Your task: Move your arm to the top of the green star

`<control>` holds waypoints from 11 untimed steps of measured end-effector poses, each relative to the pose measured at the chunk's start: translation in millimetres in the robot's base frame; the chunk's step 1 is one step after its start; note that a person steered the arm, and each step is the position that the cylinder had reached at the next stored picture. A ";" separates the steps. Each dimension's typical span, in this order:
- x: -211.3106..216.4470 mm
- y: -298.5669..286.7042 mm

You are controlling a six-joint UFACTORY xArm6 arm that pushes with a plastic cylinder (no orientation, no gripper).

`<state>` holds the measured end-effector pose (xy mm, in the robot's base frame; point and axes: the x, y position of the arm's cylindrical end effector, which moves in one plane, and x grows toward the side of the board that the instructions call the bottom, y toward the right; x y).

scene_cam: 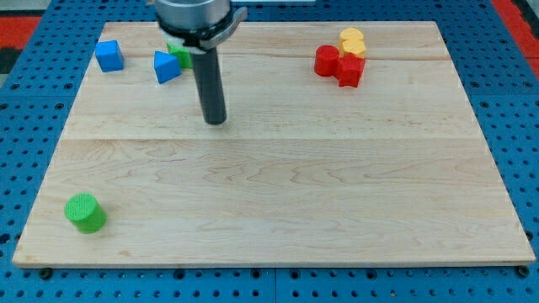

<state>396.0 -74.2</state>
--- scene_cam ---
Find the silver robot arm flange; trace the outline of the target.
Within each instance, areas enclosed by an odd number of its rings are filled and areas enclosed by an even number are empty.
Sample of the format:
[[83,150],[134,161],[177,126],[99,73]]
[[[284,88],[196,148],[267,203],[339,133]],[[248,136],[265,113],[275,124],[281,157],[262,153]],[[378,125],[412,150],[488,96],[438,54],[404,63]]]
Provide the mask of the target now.
[[156,20],[166,42],[204,55],[215,51],[248,18],[231,0],[154,0]]

